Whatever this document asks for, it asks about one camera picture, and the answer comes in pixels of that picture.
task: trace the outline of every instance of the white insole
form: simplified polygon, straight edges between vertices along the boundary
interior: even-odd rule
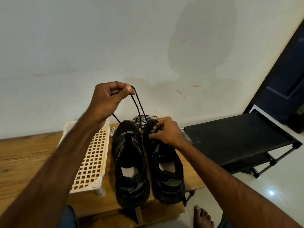
[[[174,162],[162,162],[159,163],[158,166],[162,171],[167,170],[169,172],[175,173]]]
[[[130,178],[133,178],[136,174],[138,174],[138,169],[136,166],[131,168],[121,168],[121,171],[123,172],[123,176]]]

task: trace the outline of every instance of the black sneaker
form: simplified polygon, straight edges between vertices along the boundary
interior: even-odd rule
[[[129,120],[123,121],[114,133],[112,145],[116,198],[123,208],[138,207],[144,204],[150,195],[142,148],[142,139],[136,125]]]
[[[149,134],[156,132],[153,127],[157,122],[149,120],[143,133],[143,145],[150,160],[153,194],[161,203],[175,204],[185,196],[184,168],[174,147],[149,138]]]

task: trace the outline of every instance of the forearm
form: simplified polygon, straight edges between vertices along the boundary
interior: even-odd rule
[[[0,217],[1,227],[56,227],[75,175],[99,128],[78,120],[24,191]]]
[[[235,227],[301,227],[262,195],[186,141],[177,149],[193,166]]]

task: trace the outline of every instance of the black shoelace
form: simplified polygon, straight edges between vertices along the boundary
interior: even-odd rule
[[[137,97],[137,100],[138,100],[138,103],[139,103],[139,105],[140,105],[140,108],[141,108],[141,110],[142,110],[142,112],[143,112],[143,115],[144,115],[144,117],[145,117],[145,119],[146,119],[146,122],[148,122],[148,120],[147,120],[147,117],[146,117],[146,115],[145,115],[145,112],[143,111],[143,108],[142,108],[142,105],[141,105],[141,103],[140,103],[140,100],[139,100],[139,97],[138,97],[138,94],[137,94],[137,92],[136,92],[136,90],[135,90],[135,88],[134,88],[134,86],[131,86],[133,89],[134,89],[134,91],[135,91],[135,94],[136,94],[136,97]],[[139,114],[139,127],[141,126],[141,118],[140,118],[140,111],[139,111],[139,108],[138,108],[138,105],[137,105],[137,103],[136,103],[136,101],[135,101],[135,99],[134,99],[134,97],[133,97],[133,95],[131,95],[131,98],[133,99],[133,101],[134,101],[134,103],[135,103],[135,105],[136,105],[136,108],[137,108],[137,111],[138,111],[138,114]],[[123,125],[121,124],[121,122],[118,120],[118,118],[114,115],[114,114],[112,114],[113,116],[114,116],[114,118],[118,121],[118,123],[123,127]]]

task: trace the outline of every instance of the foot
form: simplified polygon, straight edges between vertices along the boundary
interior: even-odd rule
[[[214,228],[210,215],[199,206],[194,207],[193,228]]]

